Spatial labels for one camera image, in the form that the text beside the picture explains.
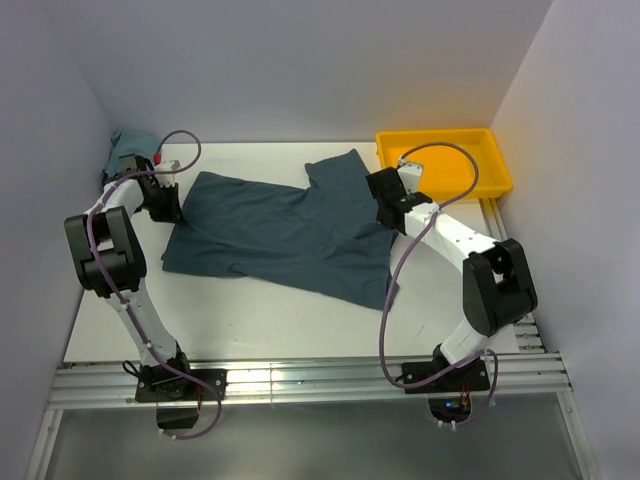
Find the dark teal t-shirt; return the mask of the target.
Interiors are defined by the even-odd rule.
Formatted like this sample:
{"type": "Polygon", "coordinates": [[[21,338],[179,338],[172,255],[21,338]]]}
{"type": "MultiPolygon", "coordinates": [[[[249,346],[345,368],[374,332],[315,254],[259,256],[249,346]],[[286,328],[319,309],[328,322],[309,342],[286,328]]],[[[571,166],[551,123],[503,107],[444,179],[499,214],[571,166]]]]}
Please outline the dark teal t-shirt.
{"type": "Polygon", "coordinates": [[[307,188],[201,172],[162,255],[169,273],[252,277],[383,308],[396,235],[356,150],[305,166],[307,188]]]}

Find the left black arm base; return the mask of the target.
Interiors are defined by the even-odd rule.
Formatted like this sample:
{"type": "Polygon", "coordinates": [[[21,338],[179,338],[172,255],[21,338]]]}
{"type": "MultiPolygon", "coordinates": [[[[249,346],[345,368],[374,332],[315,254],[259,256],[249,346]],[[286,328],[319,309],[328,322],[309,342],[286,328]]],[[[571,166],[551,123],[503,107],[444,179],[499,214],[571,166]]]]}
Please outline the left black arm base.
{"type": "Polygon", "coordinates": [[[144,367],[141,370],[134,399],[137,404],[156,406],[156,424],[159,428],[177,430],[179,433],[191,429],[199,419],[203,401],[224,398],[226,370],[196,369],[189,375],[212,387],[215,393],[161,366],[144,367]]]}

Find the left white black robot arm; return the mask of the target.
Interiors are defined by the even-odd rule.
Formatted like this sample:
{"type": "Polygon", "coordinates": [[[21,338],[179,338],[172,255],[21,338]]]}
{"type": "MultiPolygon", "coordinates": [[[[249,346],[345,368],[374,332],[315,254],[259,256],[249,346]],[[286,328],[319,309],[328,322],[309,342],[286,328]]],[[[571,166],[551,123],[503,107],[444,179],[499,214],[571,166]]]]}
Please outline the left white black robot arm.
{"type": "Polygon", "coordinates": [[[82,287],[118,314],[139,351],[140,365],[123,363],[138,386],[153,394],[183,399],[195,386],[186,354],[168,332],[145,285],[147,263],[131,217],[145,210],[155,222],[185,221],[175,173],[177,160],[129,154],[102,179],[102,192],[85,213],[64,221],[76,275],[82,287]]]}

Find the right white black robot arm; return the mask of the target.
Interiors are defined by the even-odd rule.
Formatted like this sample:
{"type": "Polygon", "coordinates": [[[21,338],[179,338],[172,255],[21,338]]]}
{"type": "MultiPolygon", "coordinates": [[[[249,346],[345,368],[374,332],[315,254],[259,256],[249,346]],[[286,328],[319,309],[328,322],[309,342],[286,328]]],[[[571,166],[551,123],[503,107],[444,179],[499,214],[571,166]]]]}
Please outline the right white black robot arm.
{"type": "Polygon", "coordinates": [[[366,177],[378,205],[377,221],[423,243],[451,263],[462,276],[463,320],[436,348],[443,359],[433,365],[435,383],[452,390],[468,374],[464,359],[480,352],[489,339],[538,306],[537,292],[523,246],[497,240],[456,220],[422,192],[412,191],[420,175],[409,165],[389,167],[366,177]]]}

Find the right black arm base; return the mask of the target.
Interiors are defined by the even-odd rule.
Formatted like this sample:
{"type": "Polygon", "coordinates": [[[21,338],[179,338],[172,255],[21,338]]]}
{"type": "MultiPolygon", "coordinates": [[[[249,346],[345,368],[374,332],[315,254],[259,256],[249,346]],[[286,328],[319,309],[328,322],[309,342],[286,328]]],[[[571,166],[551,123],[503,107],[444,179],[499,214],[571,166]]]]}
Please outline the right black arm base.
{"type": "Polygon", "coordinates": [[[448,397],[428,398],[427,402],[429,411],[438,425],[448,424],[454,427],[472,418],[473,393],[487,393],[487,400],[491,402],[495,388],[494,381],[489,379],[486,362],[482,358],[471,360],[429,384],[411,388],[412,384],[439,374],[446,366],[443,357],[434,357],[430,361],[404,362],[401,364],[401,374],[395,381],[403,386],[407,395],[448,394],[448,397]]]}

